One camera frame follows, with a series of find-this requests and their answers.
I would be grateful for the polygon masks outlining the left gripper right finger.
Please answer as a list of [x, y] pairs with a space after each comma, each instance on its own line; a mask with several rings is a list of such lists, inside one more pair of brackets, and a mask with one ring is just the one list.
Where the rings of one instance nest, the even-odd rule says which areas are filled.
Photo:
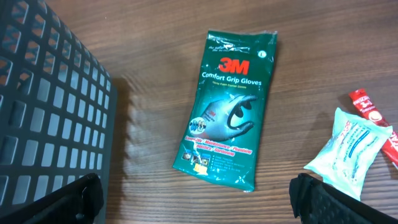
[[308, 174], [290, 181], [289, 195], [294, 217], [303, 224], [397, 224], [396, 218]]

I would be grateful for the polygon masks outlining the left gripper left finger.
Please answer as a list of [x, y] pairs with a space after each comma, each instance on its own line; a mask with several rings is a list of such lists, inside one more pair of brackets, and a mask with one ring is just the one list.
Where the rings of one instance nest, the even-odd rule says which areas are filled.
[[97, 174], [90, 173], [2, 217], [1, 223], [91, 224], [103, 205], [101, 180]]

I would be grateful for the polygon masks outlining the mint green wipes packet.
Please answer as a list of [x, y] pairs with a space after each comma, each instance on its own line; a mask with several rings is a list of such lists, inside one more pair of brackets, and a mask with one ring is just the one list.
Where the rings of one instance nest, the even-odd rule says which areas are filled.
[[378, 126], [337, 108], [331, 138], [304, 168], [360, 200], [366, 173], [391, 134], [392, 126]]

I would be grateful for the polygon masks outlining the red sachet pack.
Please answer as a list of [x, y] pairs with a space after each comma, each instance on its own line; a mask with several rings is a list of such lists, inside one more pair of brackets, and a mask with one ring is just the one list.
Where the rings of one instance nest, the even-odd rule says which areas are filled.
[[[382, 127], [388, 127], [389, 123], [380, 114], [375, 104], [371, 101], [365, 89], [358, 89], [349, 94], [354, 107], [359, 111], [360, 115], [365, 119], [372, 121], [374, 124]], [[383, 153], [391, 161], [392, 165], [397, 169], [397, 133], [392, 132], [389, 139], [382, 147]]]

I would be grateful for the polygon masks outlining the green 3M gloves packet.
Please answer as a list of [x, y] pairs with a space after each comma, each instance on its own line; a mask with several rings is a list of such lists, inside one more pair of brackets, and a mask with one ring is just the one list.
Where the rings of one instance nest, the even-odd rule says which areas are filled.
[[197, 90], [173, 168], [252, 192], [277, 32], [210, 30]]

